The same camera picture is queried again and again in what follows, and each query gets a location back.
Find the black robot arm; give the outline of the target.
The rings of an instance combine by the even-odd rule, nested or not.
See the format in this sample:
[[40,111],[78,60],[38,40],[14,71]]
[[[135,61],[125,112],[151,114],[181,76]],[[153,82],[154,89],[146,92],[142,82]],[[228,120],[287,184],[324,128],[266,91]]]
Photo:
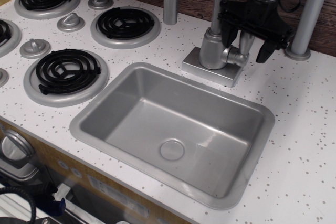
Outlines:
[[280,17],[279,5],[280,0],[222,1],[218,19],[223,45],[230,46],[239,30],[262,39],[257,63],[266,62],[275,50],[287,48],[294,32]]

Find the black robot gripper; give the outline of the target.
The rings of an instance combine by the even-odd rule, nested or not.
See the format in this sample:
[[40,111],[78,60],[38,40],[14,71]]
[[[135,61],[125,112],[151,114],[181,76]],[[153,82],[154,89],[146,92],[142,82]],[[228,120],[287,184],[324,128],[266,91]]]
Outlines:
[[238,30],[264,40],[256,58],[265,63],[274,51],[287,48],[293,36],[292,28],[278,14],[279,0],[221,1],[222,43],[229,47]]

